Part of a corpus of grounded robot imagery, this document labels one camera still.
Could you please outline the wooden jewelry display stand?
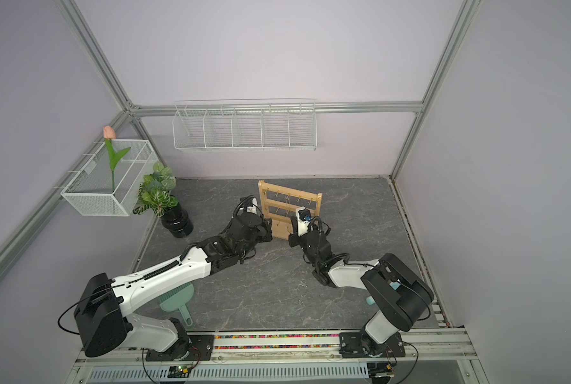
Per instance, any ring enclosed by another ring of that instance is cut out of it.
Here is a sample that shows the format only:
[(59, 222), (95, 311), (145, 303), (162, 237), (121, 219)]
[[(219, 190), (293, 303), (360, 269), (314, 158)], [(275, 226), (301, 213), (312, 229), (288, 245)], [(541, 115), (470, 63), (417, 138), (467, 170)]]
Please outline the wooden jewelry display stand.
[(258, 190), (262, 213), (272, 220), (274, 238), (287, 240), (293, 233), (290, 217), (295, 215), (297, 208), (308, 208), (311, 211), (311, 216), (320, 214), (322, 193), (313, 194), (278, 186), (263, 180), (258, 182)]

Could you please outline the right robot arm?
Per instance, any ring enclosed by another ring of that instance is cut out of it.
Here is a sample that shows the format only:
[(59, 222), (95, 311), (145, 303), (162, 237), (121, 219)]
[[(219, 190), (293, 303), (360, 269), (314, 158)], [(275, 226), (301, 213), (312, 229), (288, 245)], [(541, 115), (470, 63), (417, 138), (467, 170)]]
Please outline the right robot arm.
[(320, 217), (303, 209), (290, 221), (290, 246), (302, 249), (303, 259), (313, 266), (312, 275), (320, 284), (365, 290), (378, 306), (378, 312), (361, 329), (363, 342), (381, 345), (399, 331), (410, 331), (424, 314), (431, 313), (434, 292), (395, 254), (351, 262), (349, 254), (333, 253)]

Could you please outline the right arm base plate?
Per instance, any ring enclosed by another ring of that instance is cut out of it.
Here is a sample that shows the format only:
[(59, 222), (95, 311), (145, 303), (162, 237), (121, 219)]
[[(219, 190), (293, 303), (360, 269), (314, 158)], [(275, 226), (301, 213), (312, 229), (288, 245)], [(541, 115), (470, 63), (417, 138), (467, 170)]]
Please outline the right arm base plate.
[(339, 334), (339, 354), (343, 358), (403, 358), (404, 342), (399, 333), (393, 334), (385, 342), (375, 342), (361, 331)]

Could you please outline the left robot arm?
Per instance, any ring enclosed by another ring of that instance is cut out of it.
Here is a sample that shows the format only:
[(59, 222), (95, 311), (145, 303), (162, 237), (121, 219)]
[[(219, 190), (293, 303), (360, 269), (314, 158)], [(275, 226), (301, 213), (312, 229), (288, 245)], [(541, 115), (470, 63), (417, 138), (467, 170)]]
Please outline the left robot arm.
[(137, 310), (179, 286), (244, 262), (257, 244), (272, 238), (271, 219), (244, 212), (232, 217), (218, 235), (192, 244), (166, 262), (116, 278), (105, 273), (93, 276), (73, 307), (85, 356), (136, 348), (159, 359), (186, 358), (193, 344), (182, 321), (149, 318)]

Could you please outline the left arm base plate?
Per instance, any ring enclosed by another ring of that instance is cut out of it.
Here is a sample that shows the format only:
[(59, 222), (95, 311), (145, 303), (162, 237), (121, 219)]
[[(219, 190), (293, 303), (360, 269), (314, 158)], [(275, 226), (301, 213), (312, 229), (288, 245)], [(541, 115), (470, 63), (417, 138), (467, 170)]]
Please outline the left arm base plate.
[(175, 342), (165, 352), (148, 350), (144, 359), (148, 362), (208, 361), (213, 353), (215, 336), (192, 334), (185, 341)]

